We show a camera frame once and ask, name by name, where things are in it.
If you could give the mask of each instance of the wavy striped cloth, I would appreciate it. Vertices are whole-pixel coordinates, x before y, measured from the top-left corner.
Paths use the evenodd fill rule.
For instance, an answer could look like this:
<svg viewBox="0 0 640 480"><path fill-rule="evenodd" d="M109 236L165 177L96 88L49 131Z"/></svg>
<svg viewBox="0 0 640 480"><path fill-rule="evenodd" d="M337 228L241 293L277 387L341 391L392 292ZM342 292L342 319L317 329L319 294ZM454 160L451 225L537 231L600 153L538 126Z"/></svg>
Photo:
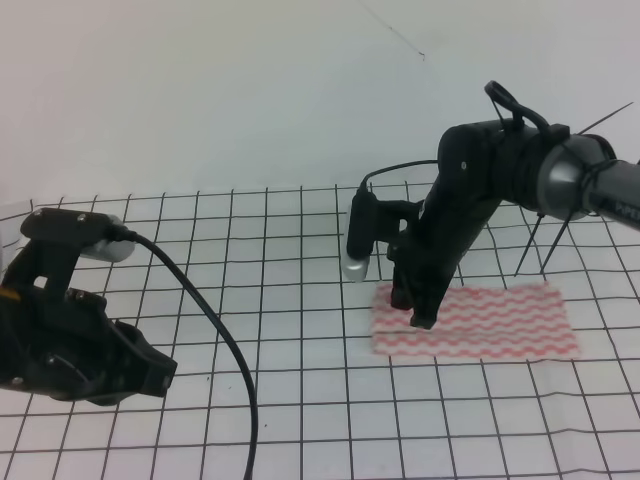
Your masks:
<svg viewBox="0 0 640 480"><path fill-rule="evenodd" d="M450 288L432 330L409 326L411 311L389 304L390 284L378 285L371 307L373 349L384 355L465 358L577 358L578 341L560 292L548 283Z"/></svg>

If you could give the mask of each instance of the towel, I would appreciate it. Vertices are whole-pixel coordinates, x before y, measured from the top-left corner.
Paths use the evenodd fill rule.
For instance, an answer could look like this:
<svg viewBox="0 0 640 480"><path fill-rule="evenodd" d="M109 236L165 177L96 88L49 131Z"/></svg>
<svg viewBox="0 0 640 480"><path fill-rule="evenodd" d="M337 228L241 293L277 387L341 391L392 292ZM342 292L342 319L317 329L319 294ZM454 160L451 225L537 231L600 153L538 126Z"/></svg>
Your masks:
<svg viewBox="0 0 640 480"><path fill-rule="evenodd" d="M412 312L391 307L391 284L376 288L373 349L383 355L488 359L567 359L580 354L560 292L549 283L450 288L432 330L409 326Z"/></svg>

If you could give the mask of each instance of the wire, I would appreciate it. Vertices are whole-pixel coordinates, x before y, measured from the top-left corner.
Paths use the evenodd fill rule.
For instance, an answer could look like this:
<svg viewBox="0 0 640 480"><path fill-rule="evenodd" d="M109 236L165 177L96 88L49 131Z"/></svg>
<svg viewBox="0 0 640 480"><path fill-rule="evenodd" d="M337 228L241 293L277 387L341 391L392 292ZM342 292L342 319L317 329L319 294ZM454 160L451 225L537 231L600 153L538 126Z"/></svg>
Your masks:
<svg viewBox="0 0 640 480"><path fill-rule="evenodd" d="M392 165L390 167L385 167L385 168L381 168L380 170L375 170L367 175L365 175L365 177L362 179L362 182L360 183L360 188L367 188L367 182L369 181L369 179L371 177L375 177L376 175L380 175L382 173L387 173L387 172L392 172L394 170L400 170L401 168L408 168L408 167L416 167L418 165L432 165L434 163L438 163L437 160L419 160L417 162L409 162L409 163L400 163L398 165Z"/></svg>
<svg viewBox="0 0 640 480"><path fill-rule="evenodd" d="M247 365L247 362L244 359L244 356L242 355L242 351L238 347L238 344L231 336L231 333L229 333L229 330L227 330L227 327L224 326L224 324L220 320L220 317L213 311L204 297L200 295L200 292L198 292L196 287L191 283L191 281L182 272L182 270L178 268L174 261L171 260L171 258L166 253L164 253L164 251L162 251L160 247L158 247L148 238L145 238L142 235L139 235L138 233L131 231L123 226L115 226L115 228L113 229L113 240L129 240L135 243L139 243L143 247L149 249L151 253L153 253L156 257L158 257L160 261L165 264L169 271L171 271L176 279L182 284L189 295L191 295L191 298L193 298L193 300L202 309L211 324L215 327L218 333L220 333L220 336L229 347L233 358L235 358L236 363L240 368L240 373L242 374L242 378L247 387L247 394L249 395L249 410L251 412L251 436L249 439L249 455L247 458L247 466L245 468L243 479L251 480L258 444L258 400L256 397L256 389L255 385L253 384L253 379L251 378L249 366Z"/></svg>

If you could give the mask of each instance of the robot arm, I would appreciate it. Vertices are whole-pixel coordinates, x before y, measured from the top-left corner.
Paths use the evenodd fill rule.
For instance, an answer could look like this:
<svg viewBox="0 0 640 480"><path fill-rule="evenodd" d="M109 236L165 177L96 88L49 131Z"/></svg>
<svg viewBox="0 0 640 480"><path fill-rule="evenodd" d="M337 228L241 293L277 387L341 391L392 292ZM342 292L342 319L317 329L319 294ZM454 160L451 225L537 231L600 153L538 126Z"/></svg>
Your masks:
<svg viewBox="0 0 640 480"><path fill-rule="evenodd" d="M42 209L21 232L30 239L0 286L0 387L114 405L142 393L162 397L177 364L142 333L105 314L106 300L69 288L78 258L121 261L130 242L108 240L119 221L97 213ZM43 288L34 285L46 278Z"/></svg>
<svg viewBox="0 0 640 480"><path fill-rule="evenodd" d="M413 309L416 327L436 323L460 260L503 200L564 220L565 227L595 212L640 229L640 167L615 160L601 137L549 125L496 82L485 91L513 118L447 130L438 147L439 174L423 202L378 201L366 182L352 201L345 275L362 281L374 242L388 242L391 304ZM402 231L401 219L407 221Z"/></svg>

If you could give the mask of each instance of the pink and white towel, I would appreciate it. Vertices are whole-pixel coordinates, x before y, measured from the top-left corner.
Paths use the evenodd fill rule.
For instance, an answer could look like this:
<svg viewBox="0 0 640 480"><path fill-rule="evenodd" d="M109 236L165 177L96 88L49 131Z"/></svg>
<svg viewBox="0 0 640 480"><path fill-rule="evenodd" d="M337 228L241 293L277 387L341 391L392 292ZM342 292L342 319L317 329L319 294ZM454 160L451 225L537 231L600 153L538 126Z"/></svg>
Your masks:
<svg viewBox="0 0 640 480"><path fill-rule="evenodd" d="M409 326L411 311L389 304L391 285L377 287L371 307L376 353L466 358L577 358L576 336L560 292L548 283L450 288L432 330Z"/></svg>

